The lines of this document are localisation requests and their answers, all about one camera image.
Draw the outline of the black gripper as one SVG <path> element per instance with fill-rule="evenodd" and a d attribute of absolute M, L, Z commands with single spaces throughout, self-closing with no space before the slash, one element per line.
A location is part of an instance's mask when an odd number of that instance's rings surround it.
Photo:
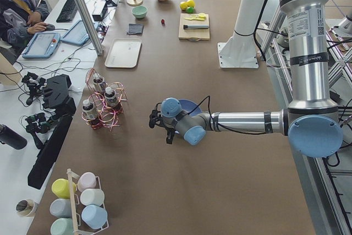
<path fill-rule="evenodd" d="M 164 124 L 164 127 L 167 131 L 166 143 L 173 144 L 173 139 L 175 135 L 175 128 L 170 124 Z"/>

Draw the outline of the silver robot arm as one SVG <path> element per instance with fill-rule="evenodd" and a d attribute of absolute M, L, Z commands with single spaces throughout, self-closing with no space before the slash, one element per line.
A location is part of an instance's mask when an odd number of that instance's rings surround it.
<path fill-rule="evenodd" d="M 267 0 L 242 0 L 233 36 L 221 43 L 222 67 L 250 68 L 250 36 L 255 35 L 260 10 Z M 287 16 L 293 99 L 279 112 L 203 112 L 192 116 L 175 98 L 161 104 L 157 116 L 167 130 L 166 142 L 175 133 L 191 145 L 198 144 L 208 130 L 260 135 L 281 133 L 290 145 L 308 157 L 327 157 L 342 145 L 338 106 L 330 98 L 328 51 L 325 37 L 325 10 L 328 0 L 279 0 L 279 10 Z"/>

